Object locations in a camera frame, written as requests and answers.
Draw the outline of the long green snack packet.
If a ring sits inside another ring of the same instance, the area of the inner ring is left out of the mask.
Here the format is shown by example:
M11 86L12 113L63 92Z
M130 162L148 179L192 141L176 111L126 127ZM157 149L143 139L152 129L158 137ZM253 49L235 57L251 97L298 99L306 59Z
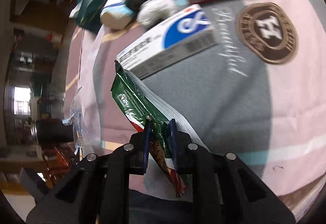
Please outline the long green snack packet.
M175 108L154 94L135 74L115 61L116 76L111 87L112 97L122 113L138 131L150 129L148 148L151 158L167 176L179 198L186 193L190 176L179 174L171 120L176 129L189 135L191 142L207 146L194 128Z

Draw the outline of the clear blue plastic wrapper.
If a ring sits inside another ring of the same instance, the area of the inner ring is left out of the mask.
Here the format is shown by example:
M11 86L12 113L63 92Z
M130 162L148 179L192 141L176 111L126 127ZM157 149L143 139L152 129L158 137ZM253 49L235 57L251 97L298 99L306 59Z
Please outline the clear blue plastic wrapper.
M77 88L75 96L72 99L69 108L68 118L62 120L62 124L72 127L75 154L79 152L80 161L86 156L86 143L83 137L84 132L84 118L82 113L82 105L80 100L81 87Z

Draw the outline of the white blue medicine box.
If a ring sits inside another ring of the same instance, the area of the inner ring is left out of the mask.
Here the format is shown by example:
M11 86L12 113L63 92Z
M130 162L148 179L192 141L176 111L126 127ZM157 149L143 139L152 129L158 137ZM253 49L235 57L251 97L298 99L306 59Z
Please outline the white blue medicine box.
M143 33L118 53L117 61L144 79L217 43L206 13L193 4Z

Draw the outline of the black thermos cup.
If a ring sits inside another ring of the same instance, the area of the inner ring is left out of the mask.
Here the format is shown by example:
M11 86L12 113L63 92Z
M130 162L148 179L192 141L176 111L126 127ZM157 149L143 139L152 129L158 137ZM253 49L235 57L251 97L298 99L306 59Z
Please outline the black thermos cup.
M31 134L39 145L57 145L74 141L73 127L59 119L42 119L31 123Z

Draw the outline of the crumpled white tissue ball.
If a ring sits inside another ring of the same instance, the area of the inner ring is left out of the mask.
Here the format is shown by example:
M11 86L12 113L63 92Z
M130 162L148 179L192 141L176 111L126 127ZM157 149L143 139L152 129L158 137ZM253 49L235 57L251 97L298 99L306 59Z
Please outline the crumpled white tissue ball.
M160 21L176 14L177 11L175 0L148 0L140 7L137 22L145 28L152 28Z

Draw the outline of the dark green tissue box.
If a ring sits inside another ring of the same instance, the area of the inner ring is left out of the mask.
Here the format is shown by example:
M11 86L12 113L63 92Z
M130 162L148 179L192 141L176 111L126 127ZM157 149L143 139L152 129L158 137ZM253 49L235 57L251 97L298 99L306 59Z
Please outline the dark green tissue box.
M77 0L69 18L74 19L79 27L97 34L102 26L100 13L106 2L107 0Z

